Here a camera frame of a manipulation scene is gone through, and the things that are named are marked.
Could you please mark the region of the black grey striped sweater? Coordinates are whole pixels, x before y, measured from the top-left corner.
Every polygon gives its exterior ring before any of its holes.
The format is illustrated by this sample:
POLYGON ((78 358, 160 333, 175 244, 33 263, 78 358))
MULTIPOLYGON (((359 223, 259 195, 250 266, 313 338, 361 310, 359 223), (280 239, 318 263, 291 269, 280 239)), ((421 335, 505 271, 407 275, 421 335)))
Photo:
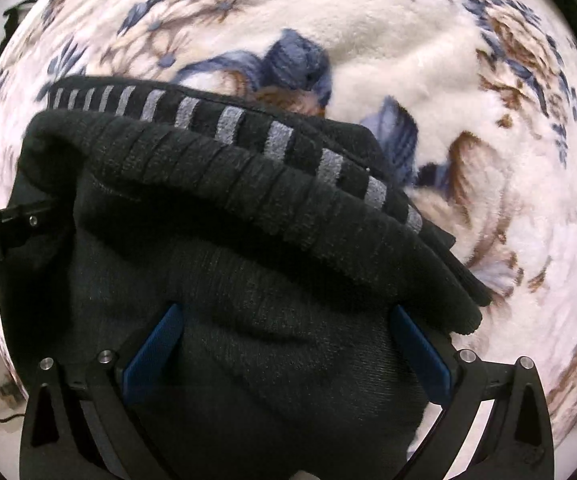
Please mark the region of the black grey striped sweater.
POLYGON ((426 399, 398 310, 474 332, 489 303, 366 128, 157 81, 74 76, 31 119, 10 202, 55 226, 0 263, 23 382, 121 350, 170 476, 389 479, 426 399))

